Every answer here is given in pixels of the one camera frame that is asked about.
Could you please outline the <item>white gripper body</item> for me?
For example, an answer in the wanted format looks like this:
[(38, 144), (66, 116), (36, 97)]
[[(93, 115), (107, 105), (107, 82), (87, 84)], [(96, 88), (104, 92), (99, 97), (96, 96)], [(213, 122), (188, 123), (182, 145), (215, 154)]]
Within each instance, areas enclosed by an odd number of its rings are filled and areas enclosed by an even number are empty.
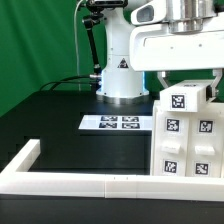
[(130, 64), (136, 71), (224, 68), (224, 14), (206, 19), (197, 33), (171, 34), (167, 24), (135, 28)]

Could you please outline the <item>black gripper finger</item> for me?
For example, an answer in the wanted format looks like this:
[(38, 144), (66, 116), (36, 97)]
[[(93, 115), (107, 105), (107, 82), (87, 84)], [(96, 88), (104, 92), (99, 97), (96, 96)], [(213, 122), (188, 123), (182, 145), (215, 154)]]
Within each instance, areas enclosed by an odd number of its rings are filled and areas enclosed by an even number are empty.
[(218, 85), (220, 81), (223, 79), (223, 69), (213, 69), (212, 75), (214, 76), (214, 80), (211, 84), (206, 88), (206, 97), (208, 100), (214, 100), (219, 93)]
[(171, 86), (168, 80), (168, 72), (167, 71), (158, 71), (157, 78), (164, 89), (169, 88)]

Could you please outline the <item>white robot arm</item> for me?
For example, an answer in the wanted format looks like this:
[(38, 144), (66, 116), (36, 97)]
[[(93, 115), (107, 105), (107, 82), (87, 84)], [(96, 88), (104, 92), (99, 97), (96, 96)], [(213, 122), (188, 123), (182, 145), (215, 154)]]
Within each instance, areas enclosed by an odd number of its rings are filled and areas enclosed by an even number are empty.
[(224, 68), (224, 3), (217, 0), (84, 0), (100, 100), (148, 95), (144, 73)]

